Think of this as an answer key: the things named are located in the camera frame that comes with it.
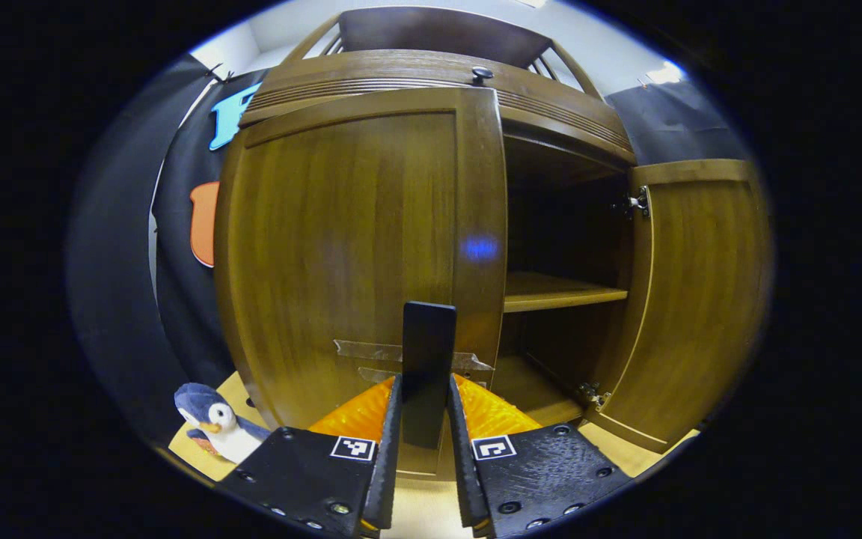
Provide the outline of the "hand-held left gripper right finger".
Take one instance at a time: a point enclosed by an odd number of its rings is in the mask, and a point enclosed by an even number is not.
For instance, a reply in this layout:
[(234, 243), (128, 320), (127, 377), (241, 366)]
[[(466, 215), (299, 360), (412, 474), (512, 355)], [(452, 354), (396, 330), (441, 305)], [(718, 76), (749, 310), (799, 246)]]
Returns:
[(632, 488), (632, 477), (570, 424), (470, 436), (455, 377), (446, 409), (459, 515), (475, 538), (551, 538)]

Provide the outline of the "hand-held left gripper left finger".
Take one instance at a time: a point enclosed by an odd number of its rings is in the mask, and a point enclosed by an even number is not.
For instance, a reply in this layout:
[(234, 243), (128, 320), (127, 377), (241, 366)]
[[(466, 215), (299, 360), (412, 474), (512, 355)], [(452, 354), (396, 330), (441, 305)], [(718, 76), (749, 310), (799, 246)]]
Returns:
[(403, 377), (387, 388), (379, 439), (278, 427), (216, 482), (270, 519), (272, 538), (379, 538), (392, 525)]

